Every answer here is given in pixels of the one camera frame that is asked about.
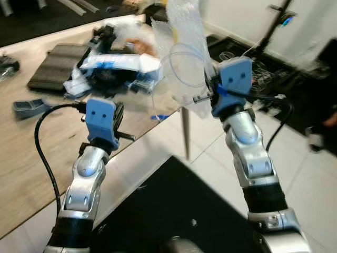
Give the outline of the clear plastic bag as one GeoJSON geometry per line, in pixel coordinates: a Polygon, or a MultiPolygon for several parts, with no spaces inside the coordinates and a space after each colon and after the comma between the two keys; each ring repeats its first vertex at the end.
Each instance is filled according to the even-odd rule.
{"type": "Polygon", "coordinates": [[[152,22],[161,60],[161,84],[180,106],[211,116],[207,78],[215,74],[205,42],[200,0],[164,0],[167,21],[152,22]]]}

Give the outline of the grey metal table leg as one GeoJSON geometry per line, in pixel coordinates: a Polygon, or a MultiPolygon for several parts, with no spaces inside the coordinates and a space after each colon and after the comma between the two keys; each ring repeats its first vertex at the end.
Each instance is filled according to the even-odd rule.
{"type": "Polygon", "coordinates": [[[185,149],[185,159],[190,159],[190,112],[187,108],[181,108],[181,123],[183,131],[183,142],[185,149]]]}

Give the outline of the white blue plastic packages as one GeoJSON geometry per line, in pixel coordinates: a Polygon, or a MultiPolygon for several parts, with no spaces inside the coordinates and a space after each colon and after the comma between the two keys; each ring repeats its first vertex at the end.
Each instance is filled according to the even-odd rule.
{"type": "Polygon", "coordinates": [[[151,94],[161,80],[160,70],[161,61],[149,54],[90,55],[73,67],[70,79],[63,83],[65,96],[151,94]]]}

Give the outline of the brown wrapper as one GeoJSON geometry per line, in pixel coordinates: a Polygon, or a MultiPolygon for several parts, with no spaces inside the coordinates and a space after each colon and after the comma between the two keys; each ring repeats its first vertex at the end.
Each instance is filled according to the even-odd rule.
{"type": "Polygon", "coordinates": [[[125,45],[135,54],[147,54],[151,55],[152,57],[157,57],[157,53],[154,50],[154,47],[145,41],[135,38],[128,38],[125,40],[125,45]]]}

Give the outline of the dark grey ribbed tray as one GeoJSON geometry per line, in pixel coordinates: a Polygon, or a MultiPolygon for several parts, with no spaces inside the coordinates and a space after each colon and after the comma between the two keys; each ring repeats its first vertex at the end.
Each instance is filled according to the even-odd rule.
{"type": "Polygon", "coordinates": [[[58,43],[47,53],[27,87],[31,91],[65,93],[64,82],[72,79],[72,69],[82,65],[90,52],[87,44],[58,43]]]}

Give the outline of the black bulky gadget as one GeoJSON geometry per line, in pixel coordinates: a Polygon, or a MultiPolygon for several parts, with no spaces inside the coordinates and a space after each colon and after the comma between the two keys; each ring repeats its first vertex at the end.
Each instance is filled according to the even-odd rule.
{"type": "Polygon", "coordinates": [[[115,28],[110,25],[99,27],[92,31],[92,38],[89,41],[91,49],[98,54],[108,54],[111,46],[116,40],[115,28]]]}

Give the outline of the black tripod stand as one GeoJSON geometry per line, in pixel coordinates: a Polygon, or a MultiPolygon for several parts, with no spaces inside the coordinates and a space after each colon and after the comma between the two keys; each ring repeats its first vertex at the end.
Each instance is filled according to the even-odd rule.
{"type": "Polygon", "coordinates": [[[248,51],[246,51],[244,55],[255,59],[263,54],[270,43],[274,32],[276,32],[277,27],[286,26],[296,16],[296,13],[289,10],[292,1],[293,0],[284,0],[280,6],[268,5],[268,8],[274,10],[276,15],[272,19],[272,22],[265,32],[263,38],[257,43],[255,47],[251,47],[248,51]]]}

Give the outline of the grey plastic device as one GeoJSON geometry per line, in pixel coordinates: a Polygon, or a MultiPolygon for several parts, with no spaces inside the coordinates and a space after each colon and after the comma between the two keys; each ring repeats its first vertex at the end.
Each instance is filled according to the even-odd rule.
{"type": "Polygon", "coordinates": [[[17,120],[26,120],[48,111],[53,108],[53,106],[44,99],[34,99],[27,101],[15,101],[12,108],[17,120]]]}

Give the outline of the large black floor mat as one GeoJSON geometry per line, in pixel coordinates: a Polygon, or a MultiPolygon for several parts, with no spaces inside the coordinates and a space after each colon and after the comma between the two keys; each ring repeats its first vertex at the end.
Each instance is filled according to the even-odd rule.
{"type": "Polygon", "coordinates": [[[175,157],[94,229],[91,253],[168,253],[175,237],[204,253],[260,253],[243,215],[175,157]]]}

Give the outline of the dark rug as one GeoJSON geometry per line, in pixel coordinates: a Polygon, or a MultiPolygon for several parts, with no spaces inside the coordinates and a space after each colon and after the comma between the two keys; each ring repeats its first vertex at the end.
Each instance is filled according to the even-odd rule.
{"type": "Polygon", "coordinates": [[[111,17],[136,14],[137,10],[123,4],[123,0],[85,0],[98,8],[92,13],[78,15],[58,0],[46,0],[40,8],[37,0],[8,0],[11,15],[4,15],[0,7],[0,47],[20,43],[70,27],[82,26],[111,17]]]}

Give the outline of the small black table object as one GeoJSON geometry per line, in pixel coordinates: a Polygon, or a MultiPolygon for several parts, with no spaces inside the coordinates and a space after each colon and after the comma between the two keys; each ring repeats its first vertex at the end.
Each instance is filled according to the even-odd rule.
{"type": "Polygon", "coordinates": [[[7,55],[0,56],[0,76],[11,75],[20,70],[17,59],[7,55]]]}

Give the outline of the grey right robot leg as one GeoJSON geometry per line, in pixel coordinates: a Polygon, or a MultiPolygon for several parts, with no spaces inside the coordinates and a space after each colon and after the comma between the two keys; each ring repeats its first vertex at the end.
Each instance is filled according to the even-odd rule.
{"type": "Polygon", "coordinates": [[[197,244],[187,238],[173,237],[159,248],[159,253],[205,253],[197,244]]]}

